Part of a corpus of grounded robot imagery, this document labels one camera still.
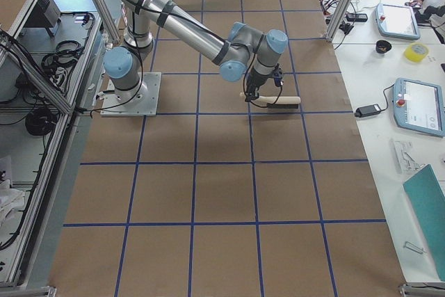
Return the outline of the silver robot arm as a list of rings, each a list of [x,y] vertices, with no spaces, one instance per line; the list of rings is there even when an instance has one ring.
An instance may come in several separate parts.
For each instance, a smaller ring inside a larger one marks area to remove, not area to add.
[[[279,59],[287,44],[287,35],[277,29],[267,33],[247,24],[234,23],[224,39],[210,31],[171,0],[121,0],[127,10],[124,40],[132,47],[151,47],[150,25],[169,31],[219,67],[226,81],[246,77],[243,91],[246,102],[260,98],[259,89],[269,79],[282,87]]]

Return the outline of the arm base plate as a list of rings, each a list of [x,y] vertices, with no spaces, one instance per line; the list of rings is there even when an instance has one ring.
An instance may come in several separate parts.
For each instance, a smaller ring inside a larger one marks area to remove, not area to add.
[[[142,84],[128,91],[116,90],[109,79],[107,89],[111,94],[104,96],[100,114],[104,117],[155,116],[157,112],[159,90],[161,86],[160,72],[140,72]]]

